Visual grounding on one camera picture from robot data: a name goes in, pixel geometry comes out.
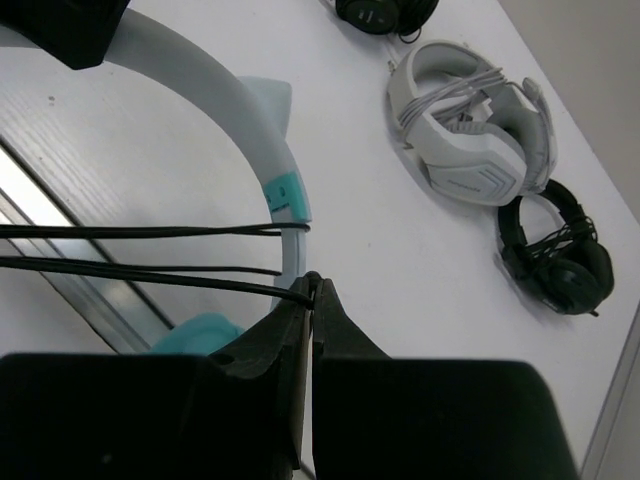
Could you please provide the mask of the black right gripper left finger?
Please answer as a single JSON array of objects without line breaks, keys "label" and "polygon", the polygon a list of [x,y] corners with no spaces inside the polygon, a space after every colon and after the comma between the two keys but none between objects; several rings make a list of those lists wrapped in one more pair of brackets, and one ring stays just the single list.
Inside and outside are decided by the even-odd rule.
[{"label": "black right gripper left finger", "polygon": [[5,479],[289,479],[301,466],[313,278],[209,355],[1,360]]}]

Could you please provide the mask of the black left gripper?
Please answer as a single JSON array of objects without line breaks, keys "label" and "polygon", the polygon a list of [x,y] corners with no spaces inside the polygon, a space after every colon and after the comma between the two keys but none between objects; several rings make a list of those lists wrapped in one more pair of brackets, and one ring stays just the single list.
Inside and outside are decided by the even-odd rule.
[{"label": "black left gripper", "polygon": [[127,1],[3,1],[1,30],[40,47],[67,67],[101,64]]}]

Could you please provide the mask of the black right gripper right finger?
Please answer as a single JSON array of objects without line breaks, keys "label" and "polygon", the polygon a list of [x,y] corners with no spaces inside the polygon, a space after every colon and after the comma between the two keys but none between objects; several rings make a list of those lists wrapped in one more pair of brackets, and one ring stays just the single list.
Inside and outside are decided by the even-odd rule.
[{"label": "black right gripper right finger", "polygon": [[312,455],[320,479],[574,479],[551,391],[520,361],[398,359],[314,298]]}]

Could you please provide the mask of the teal white cat-ear headphones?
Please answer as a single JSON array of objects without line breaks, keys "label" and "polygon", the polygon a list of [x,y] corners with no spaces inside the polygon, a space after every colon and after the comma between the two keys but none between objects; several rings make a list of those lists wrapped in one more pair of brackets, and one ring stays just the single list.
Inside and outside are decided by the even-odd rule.
[{"label": "teal white cat-ear headphones", "polygon": [[[286,141],[291,86],[236,77],[206,51],[126,7],[65,26],[43,8],[1,9],[1,350],[210,353],[251,329],[306,270],[309,201]],[[148,232],[205,224],[224,190],[217,142],[248,161],[282,250],[265,289],[213,275],[68,275],[104,266],[247,263],[242,237]]]}]

